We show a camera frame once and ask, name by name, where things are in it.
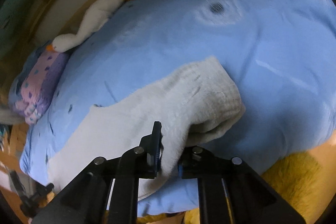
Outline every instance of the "stuffed toy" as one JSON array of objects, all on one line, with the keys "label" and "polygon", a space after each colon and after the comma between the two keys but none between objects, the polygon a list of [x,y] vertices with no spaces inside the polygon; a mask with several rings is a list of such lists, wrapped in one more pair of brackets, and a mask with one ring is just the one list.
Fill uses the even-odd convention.
[{"label": "stuffed toy", "polygon": [[77,34],[61,34],[46,49],[50,52],[65,52],[80,45],[100,30],[124,1],[128,0],[97,0],[86,10]]}]

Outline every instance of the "screw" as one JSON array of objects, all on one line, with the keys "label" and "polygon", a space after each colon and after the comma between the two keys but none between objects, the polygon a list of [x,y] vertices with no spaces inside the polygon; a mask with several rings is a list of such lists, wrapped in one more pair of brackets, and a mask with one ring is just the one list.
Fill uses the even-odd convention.
[{"label": "screw", "polygon": [[93,162],[97,165],[100,165],[102,164],[103,162],[105,161],[105,158],[104,157],[97,157],[93,160]]},{"label": "screw", "polygon": [[239,158],[239,157],[234,157],[234,158],[232,158],[232,163],[234,164],[234,165],[240,165],[240,164],[242,164],[243,163],[243,161],[241,160],[241,158]]},{"label": "screw", "polygon": [[135,154],[141,154],[143,153],[145,150],[141,147],[141,146],[137,146],[134,148],[134,153]]},{"label": "screw", "polygon": [[201,147],[199,147],[199,146],[195,146],[194,148],[193,148],[193,153],[195,153],[195,154],[200,154],[200,153],[202,153],[203,152],[203,148],[201,148]]}]

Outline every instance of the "patterned pillowcase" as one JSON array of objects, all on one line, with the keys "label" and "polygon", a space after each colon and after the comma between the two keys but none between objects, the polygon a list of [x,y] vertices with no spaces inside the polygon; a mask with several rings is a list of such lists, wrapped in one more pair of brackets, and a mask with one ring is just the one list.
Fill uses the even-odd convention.
[{"label": "patterned pillowcase", "polygon": [[9,100],[10,107],[24,116],[26,123],[35,124],[47,111],[68,58],[66,53],[44,50],[23,82],[20,84],[17,79],[22,79],[25,71],[14,81],[11,91],[18,92],[12,95],[15,102]]},{"label": "patterned pillowcase", "polygon": [[47,42],[44,46],[37,48],[34,50],[27,58],[22,72],[14,79],[9,95],[8,95],[8,104],[9,108],[12,109],[13,111],[17,112],[20,115],[24,115],[23,113],[20,113],[16,110],[15,108],[15,103],[16,101],[22,100],[21,96],[21,85],[23,81],[28,77],[28,74],[30,73],[31,69],[34,67],[36,64],[38,58],[40,57],[41,53],[45,50],[45,47],[50,44],[51,41]]}]

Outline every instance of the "light blue bedsheet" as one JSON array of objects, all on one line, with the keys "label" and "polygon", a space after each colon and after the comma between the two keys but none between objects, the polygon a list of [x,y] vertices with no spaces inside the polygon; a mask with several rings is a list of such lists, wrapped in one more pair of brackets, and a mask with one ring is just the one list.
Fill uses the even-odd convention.
[{"label": "light blue bedsheet", "polygon": [[[119,102],[185,63],[214,55],[237,84],[246,113],[205,147],[217,156],[240,156],[262,173],[285,155],[331,135],[335,30],[331,0],[127,2],[70,58],[50,108],[28,132],[20,166],[48,183],[48,159],[65,145],[91,105]],[[173,177],[139,203],[138,213],[196,206],[196,181]]]}]

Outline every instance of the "white towel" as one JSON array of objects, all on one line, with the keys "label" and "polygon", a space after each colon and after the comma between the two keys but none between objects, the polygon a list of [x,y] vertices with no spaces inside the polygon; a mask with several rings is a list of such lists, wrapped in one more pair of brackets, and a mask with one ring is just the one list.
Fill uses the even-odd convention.
[{"label": "white towel", "polygon": [[184,65],[109,107],[92,106],[64,148],[49,159],[49,180],[63,189],[95,157],[120,157],[162,123],[161,171],[139,182],[139,199],[169,178],[186,146],[221,137],[245,111],[238,88],[218,60]]}]

